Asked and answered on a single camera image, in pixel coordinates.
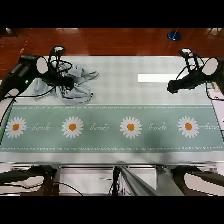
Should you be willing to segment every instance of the flower center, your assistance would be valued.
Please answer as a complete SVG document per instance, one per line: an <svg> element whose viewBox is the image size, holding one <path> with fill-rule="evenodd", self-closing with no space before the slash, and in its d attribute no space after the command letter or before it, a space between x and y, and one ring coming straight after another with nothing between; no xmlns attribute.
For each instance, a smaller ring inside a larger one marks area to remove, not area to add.
<svg viewBox="0 0 224 224"><path fill-rule="evenodd" d="M185 128L190 131L192 129L192 124L186 123Z"/></svg>
<svg viewBox="0 0 224 224"><path fill-rule="evenodd" d="M70 129L71 131L74 131L76 128L77 128L77 127L76 127L76 124L70 124L70 125L69 125L69 129Z"/></svg>
<svg viewBox="0 0 224 224"><path fill-rule="evenodd" d="M14 125L12 126L12 130L13 130L13 131L18 131L18 130L19 130L19 124L14 124Z"/></svg>
<svg viewBox="0 0 224 224"><path fill-rule="evenodd" d="M135 126L133 124L128 124L128 130L129 131L134 131Z"/></svg>

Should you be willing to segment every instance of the wooden floor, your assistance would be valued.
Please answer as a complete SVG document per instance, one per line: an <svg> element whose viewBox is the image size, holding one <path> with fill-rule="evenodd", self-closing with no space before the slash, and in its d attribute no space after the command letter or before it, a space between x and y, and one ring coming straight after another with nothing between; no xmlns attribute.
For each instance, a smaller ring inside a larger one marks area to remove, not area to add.
<svg viewBox="0 0 224 224"><path fill-rule="evenodd" d="M224 29L178 28L182 40L173 42L167 33L177 28L21 28L18 37L0 38L0 79L21 54L47 56L55 45L66 55L176 56L189 47L201 57L224 57Z"/></svg>

